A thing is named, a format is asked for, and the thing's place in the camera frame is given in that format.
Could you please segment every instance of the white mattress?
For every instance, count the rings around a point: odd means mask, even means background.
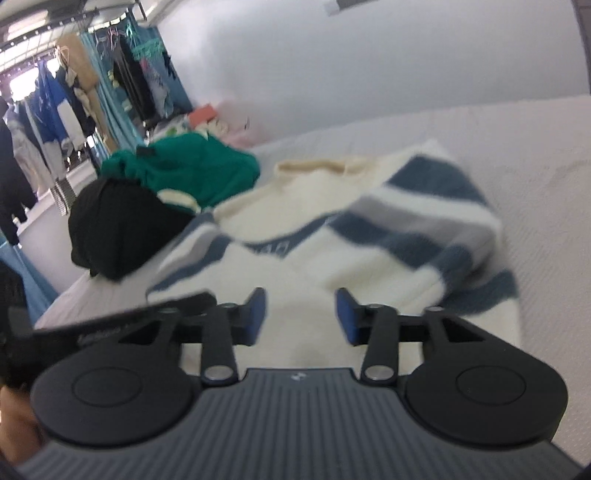
[[[585,96],[374,119],[263,145],[254,154],[262,165],[261,183],[280,160],[385,154],[430,138],[459,157],[505,224],[521,290],[524,348],[555,367],[568,385],[569,407],[555,440],[587,463],[591,459],[590,132],[591,97]],[[147,267],[142,277],[152,269]],[[96,289],[101,295],[107,290],[104,285]],[[67,301],[58,300],[40,325],[66,323],[69,310],[85,318],[96,316],[96,307],[108,303],[89,299],[92,291],[92,283],[81,279]],[[124,302],[121,291],[117,297]],[[73,308],[76,302],[94,310]],[[121,303],[118,309],[132,306]]]

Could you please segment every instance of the black coat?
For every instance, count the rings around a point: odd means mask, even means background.
[[[119,37],[113,48],[113,77],[126,91],[131,105],[144,122],[156,116],[156,106],[144,71],[123,37]]]
[[[12,216],[21,223],[26,222],[24,207],[33,208],[36,202],[37,197],[14,159],[10,130],[0,119],[0,229],[11,245],[18,244],[17,226]]]
[[[56,80],[60,82],[61,87],[64,89],[64,92],[68,97],[68,102],[72,106],[72,110],[74,110],[78,123],[82,127],[82,133],[84,133],[85,137],[91,136],[95,132],[96,122],[90,115],[86,114],[82,102],[78,100],[78,97],[74,93],[74,88],[68,85],[66,80],[66,69],[64,67],[60,67],[57,71]],[[82,89],[78,78],[74,81],[74,87]]]
[[[111,280],[144,265],[194,218],[130,180],[99,178],[72,205],[72,261]]]

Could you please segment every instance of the human hand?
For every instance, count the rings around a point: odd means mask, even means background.
[[[17,465],[35,455],[42,445],[29,395],[6,386],[0,390],[0,451]]]

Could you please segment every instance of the round black disc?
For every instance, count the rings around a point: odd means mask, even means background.
[[[481,447],[510,447],[552,437],[567,404],[552,368],[514,348],[455,344],[407,379],[406,399],[430,429]]]
[[[48,433],[81,446],[116,447],[155,437],[192,400],[190,378],[146,346],[97,345],[41,375],[31,404]]]

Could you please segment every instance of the green sweater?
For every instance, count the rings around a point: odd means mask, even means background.
[[[138,180],[156,194],[168,191],[159,195],[165,203],[188,207],[170,200],[170,190],[188,194],[202,209],[251,189],[260,173],[252,155],[193,132],[138,147],[135,154],[120,150],[100,168],[102,176]]]

